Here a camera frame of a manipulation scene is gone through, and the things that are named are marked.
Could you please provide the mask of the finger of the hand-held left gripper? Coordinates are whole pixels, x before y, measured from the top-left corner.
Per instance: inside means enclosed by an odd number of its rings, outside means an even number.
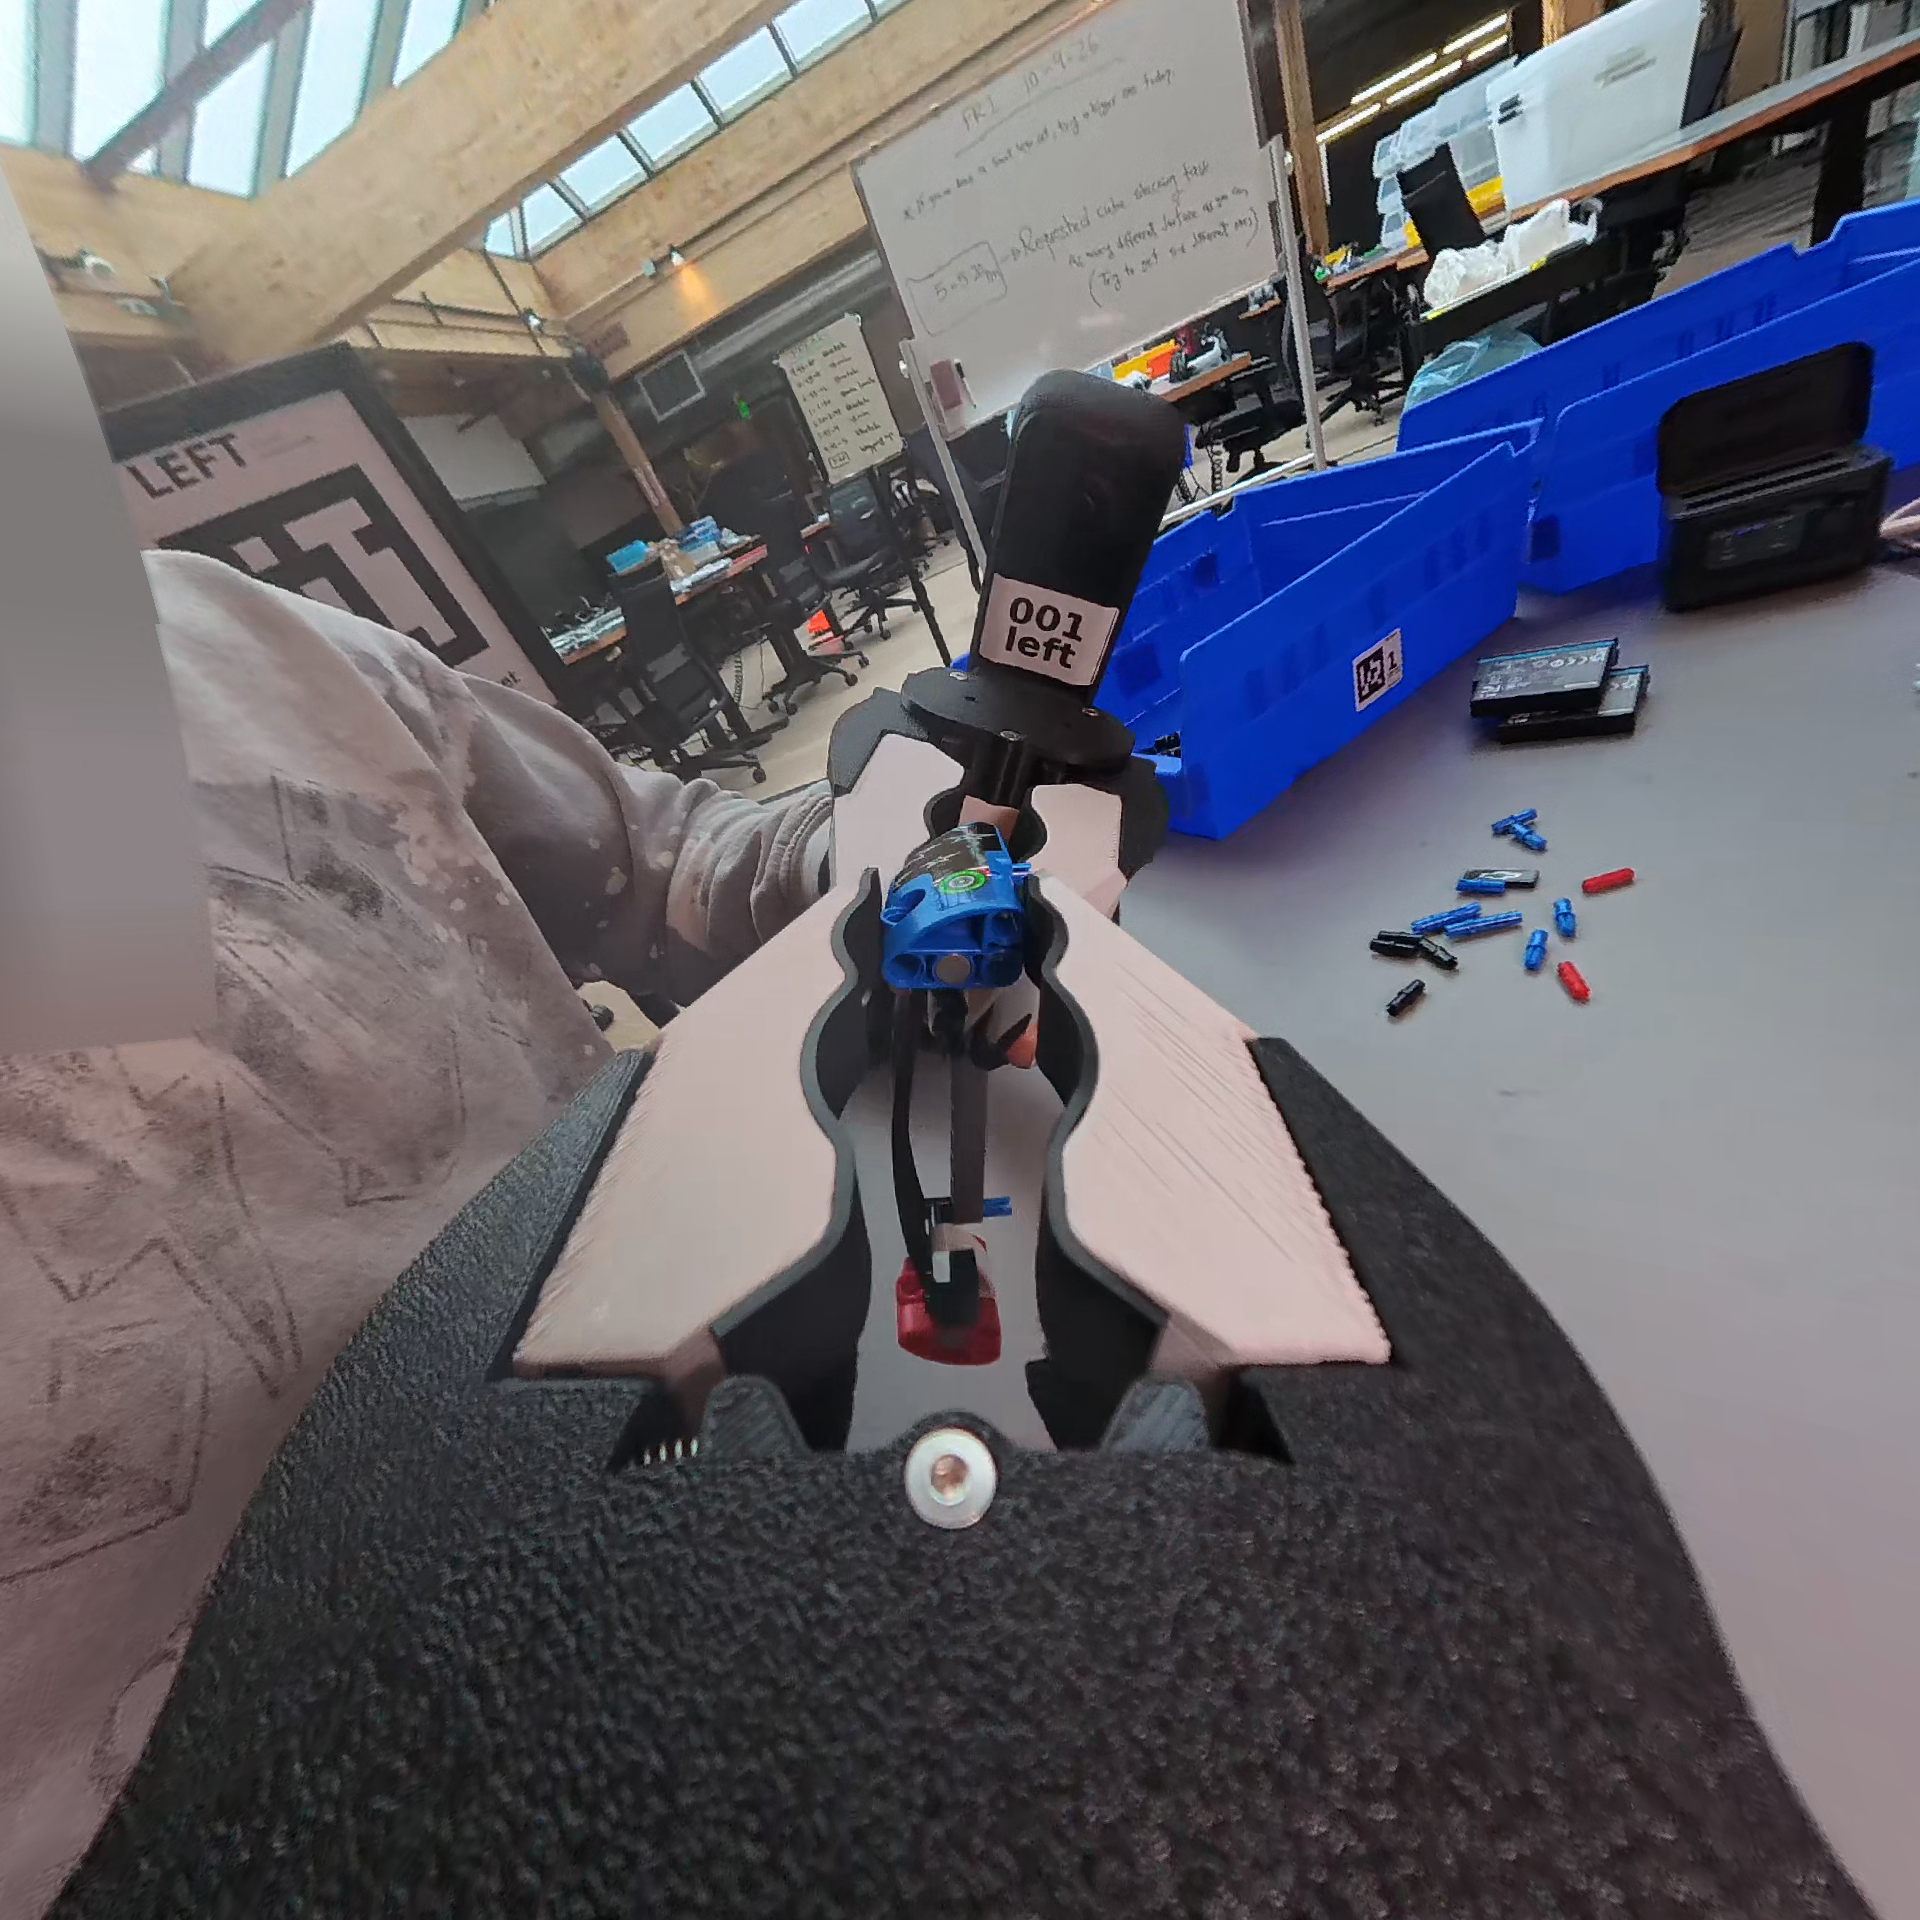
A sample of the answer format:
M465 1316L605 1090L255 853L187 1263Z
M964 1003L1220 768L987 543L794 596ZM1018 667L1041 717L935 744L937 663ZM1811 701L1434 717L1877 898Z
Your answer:
M852 788L835 798L835 886L857 884L865 871L892 886L910 857L937 834L925 826L928 803L961 780L961 764L937 746L902 734L881 737Z
M1121 794L1082 784L1041 784L1030 808L1044 830L1041 850L1025 857L1030 871L1065 884L1094 911L1117 924L1127 891Z

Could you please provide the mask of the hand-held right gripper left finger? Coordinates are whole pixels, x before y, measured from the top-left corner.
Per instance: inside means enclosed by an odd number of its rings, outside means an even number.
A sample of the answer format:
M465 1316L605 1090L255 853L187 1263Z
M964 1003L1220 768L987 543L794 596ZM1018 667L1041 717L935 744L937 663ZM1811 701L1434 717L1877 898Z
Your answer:
M835 1396L872 1306L845 1108L878 968L865 868L660 1031L518 1336L518 1377Z

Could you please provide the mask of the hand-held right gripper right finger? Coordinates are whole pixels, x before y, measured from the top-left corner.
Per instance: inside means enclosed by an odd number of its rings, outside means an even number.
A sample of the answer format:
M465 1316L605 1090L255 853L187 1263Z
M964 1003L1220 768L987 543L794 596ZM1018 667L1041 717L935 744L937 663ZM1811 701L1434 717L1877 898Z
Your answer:
M1061 878L1031 886L1041 1070L1062 1101L1044 1223L1152 1327L1148 1368L1382 1366L1391 1343L1257 1063L1257 1037Z

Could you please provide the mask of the toy brick car assembly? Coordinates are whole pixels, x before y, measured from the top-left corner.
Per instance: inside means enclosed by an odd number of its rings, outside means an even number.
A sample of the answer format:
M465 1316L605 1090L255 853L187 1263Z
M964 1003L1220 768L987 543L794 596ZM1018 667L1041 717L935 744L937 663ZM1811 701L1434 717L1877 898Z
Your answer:
M935 1366L992 1366L1002 1348L982 1228L1015 1203L987 1193L990 1084L1030 1070L1038 1016L1001 1018L1025 981L1030 867L994 821L935 834L910 856L881 911L881 984L892 997L888 1153L902 1266L895 1286L901 1351ZM921 1061L948 1070L948 1190L925 1196L915 1140Z

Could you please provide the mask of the person's left forearm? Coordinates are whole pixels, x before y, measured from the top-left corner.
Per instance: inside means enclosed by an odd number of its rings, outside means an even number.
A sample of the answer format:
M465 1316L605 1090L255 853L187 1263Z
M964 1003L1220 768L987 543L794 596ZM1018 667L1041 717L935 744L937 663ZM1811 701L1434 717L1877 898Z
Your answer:
M208 857L280 841L278 800L344 803L451 934L511 906L571 986L680 1007L827 891L821 784L755 803L638 773L391 628L200 554L142 567Z

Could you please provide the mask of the grey desk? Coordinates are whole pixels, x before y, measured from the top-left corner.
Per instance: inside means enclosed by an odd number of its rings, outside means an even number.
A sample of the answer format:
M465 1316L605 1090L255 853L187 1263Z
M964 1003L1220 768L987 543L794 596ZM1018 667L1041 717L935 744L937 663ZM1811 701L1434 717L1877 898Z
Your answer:
M1645 578L1637 734L1472 746L1467 674L1127 930L1292 1048L1290 1117L1414 1306L1284 1460L1045 1514L957 1796L870 1798L768 1918L1918 1914L1918 567L1710 616ZM1585 876L1575 1007L1380 926Z

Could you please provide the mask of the black office chair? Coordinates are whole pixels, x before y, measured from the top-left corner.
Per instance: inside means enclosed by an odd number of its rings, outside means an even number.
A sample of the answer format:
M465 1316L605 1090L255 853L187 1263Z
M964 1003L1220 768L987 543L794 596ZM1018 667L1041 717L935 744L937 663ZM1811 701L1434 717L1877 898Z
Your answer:
M1391 406L1407 404L1412 373L1421 367L1421 328L1408 326L1407 276L1324 277L1327 380L1338 396L1320 406L1320 424L1355 410L1382 424Z
M892 611L917 611L928 631L941 637L931 604L922 590L922 563L902 541L887 491L875 476L845 477L830 490L830 537L837 563L821 571L822 590L850 596L857 604L857 631L892 637Z
M668 578L627 578L617 586L617 611L620 674L638 693L638 730L654 764L680 780L747 773L764 787L758 748L771 731L748 726L730 684L688 637Z

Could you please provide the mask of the blue bin with marker sticker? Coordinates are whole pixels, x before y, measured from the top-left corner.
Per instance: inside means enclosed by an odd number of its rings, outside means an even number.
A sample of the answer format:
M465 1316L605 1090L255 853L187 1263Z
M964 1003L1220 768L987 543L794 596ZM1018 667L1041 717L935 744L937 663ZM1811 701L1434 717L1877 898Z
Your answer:
M1100 710L1168 826L1225 841L1495 637L1520 600L1532 424L1235 491L1155 543Z

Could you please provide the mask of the small whiteboard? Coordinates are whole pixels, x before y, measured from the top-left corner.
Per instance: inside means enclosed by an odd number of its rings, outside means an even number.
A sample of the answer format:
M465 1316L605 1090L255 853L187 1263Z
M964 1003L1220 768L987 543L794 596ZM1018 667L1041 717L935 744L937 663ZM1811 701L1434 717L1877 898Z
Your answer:
M882 391L861 316L840 316L780 348L778 368L801 410L830 490L902 456L901 424Z

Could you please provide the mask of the large wheeled whiteboard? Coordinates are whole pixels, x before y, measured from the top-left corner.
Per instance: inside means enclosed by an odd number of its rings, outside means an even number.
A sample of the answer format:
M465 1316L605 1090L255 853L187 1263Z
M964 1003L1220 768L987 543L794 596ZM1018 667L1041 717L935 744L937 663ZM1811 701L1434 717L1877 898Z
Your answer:
M1100 3L852 164L975 547L948 447L1044 373L1115 363L1284 276L1310 384L1290 176L1247 3Z

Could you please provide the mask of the teal plastic bag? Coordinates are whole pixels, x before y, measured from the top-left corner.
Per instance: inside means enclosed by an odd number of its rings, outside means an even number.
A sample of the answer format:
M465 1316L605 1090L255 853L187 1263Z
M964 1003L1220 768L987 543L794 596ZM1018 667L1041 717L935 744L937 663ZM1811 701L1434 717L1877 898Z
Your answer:
M1455 340L1424 361L1424 367L1412 376L1404 413L1408 414L1428 401L1445 397L1491 373L1517 367L1538 351L1544 351L1541 340L1510 323L1498 323Z

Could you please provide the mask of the small blue black toy pins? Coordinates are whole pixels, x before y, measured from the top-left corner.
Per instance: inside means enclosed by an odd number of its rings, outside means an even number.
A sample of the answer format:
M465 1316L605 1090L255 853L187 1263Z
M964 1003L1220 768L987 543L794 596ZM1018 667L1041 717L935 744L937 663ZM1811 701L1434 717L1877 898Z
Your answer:
M1407 978L1382 1001L1382 1020L1408 1020L1428 997L1432 974L1455 978L1464 946L1517 938L1525 978L1552 978L1575 1007L1594 1003L1594 986L1572 946L1581 938L1582 904L1605 901L1640 881L1637 868L1615 867L1585 876L1570 896L1535 904L1544 886L1541 867L1481 867L1455 878L1451 901L1425 916L1380 926L1367 950L1382 963L1407 968Z

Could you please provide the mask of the white plastic bag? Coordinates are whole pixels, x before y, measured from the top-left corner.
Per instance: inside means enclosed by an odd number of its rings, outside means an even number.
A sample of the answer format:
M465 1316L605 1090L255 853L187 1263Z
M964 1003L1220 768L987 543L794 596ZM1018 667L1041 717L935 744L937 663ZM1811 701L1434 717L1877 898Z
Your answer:
M1470 301L1515 286L1544 264L1594 243L1600 204L1555 198L1500 238L1467 248L1441 248L1424 283L1424 318L1451 316Z

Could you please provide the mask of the black flat battery pack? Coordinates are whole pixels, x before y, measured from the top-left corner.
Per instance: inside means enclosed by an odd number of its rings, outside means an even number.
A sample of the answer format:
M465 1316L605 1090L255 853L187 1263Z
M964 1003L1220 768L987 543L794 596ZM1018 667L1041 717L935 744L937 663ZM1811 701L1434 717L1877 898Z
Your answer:
M1608 671L1598 697L1582 707L1530 710L1504 717L1491 740L1498 746L1544 746L1552 740L1617 737L1637 730L1652 693L1652 670L1644 663Z
M1477 723L1507 723L1525 714L1594 713L1617 660L1617 637L1474 660L1470 714Z

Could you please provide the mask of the blue plastic bin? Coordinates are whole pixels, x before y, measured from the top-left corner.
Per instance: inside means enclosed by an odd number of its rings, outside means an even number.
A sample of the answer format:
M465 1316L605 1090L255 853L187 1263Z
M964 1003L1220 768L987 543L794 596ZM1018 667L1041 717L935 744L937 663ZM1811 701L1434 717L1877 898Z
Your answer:
M1777 246L1661 296L1461 390L1408 404L1397 448L1432 447L1555 420L1598 396L1715 348L1748 346L1777 367L1835 344L1877 357L1868 410L1895 428L1895 453L1918 443L1918 200L1848 216L1798 253Z
M1657 561L1657 428L1694 391L1754 378L1821 348L1874 351L1865 443L1918 467L1918 266L1815 301L1690 361L1565 410L1552 433L1524 586L1572 596Z

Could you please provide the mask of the skylight window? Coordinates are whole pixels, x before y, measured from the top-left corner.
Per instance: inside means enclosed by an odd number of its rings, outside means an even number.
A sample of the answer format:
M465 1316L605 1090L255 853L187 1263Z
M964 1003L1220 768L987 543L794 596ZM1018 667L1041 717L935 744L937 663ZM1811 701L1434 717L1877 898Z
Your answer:
M735 38L691 80L668 90L528 190L521 204L491 220L474 246L507 260L534 260L901 10L901 3L785 7L755 31Z
M217 80L132 171L255 198L434 60L485 3L310 3ZM5 3L2 141L88 161L248 3Z

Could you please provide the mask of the printed marker board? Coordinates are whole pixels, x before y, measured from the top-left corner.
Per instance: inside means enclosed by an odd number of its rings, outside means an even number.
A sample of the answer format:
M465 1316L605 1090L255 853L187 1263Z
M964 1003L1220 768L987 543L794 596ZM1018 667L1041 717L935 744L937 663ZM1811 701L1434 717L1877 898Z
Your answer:
M141 547L202 554L558 701L562 658L354 348L115 406L102 434Z

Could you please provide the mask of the translucent storage tote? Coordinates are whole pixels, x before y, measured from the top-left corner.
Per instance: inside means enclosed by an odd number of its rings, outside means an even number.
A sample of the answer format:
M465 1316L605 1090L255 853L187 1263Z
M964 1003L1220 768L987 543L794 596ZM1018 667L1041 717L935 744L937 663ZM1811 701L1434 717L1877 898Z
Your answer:
M1684 127L1702 3L1627 3L1491 78L1485 108L1515 218L1594 183Z

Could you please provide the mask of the black equipment case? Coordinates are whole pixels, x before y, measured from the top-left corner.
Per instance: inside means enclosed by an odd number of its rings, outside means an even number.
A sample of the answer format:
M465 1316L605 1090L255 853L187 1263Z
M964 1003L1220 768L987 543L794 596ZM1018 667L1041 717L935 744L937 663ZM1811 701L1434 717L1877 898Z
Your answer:
M1874 367L1865 344L1841 344L1664 414L1665 611L1825 583L1874 557L1891 476L1891 456L1865 441Z

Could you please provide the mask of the long wooden table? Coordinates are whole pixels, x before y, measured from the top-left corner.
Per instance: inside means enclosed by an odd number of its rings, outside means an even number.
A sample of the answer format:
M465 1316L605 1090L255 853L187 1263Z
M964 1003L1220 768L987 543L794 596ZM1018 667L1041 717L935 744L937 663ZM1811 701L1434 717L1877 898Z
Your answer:
M1532 218L1555 198L1570 204L1605 198L1677 176L1717 153L1754 137L1787 137L1824 128L1824 157L1811 204L1811 243L1864 210L1864 161L1872 107L1897 90L1918 84L1918 31L1868 47L1845 60L1832 60L1798 80L1777 84L1742 103L1721 108L1645 148L1615 164L1591 181L1548 190L1547 198L1510 207L1515 220Z

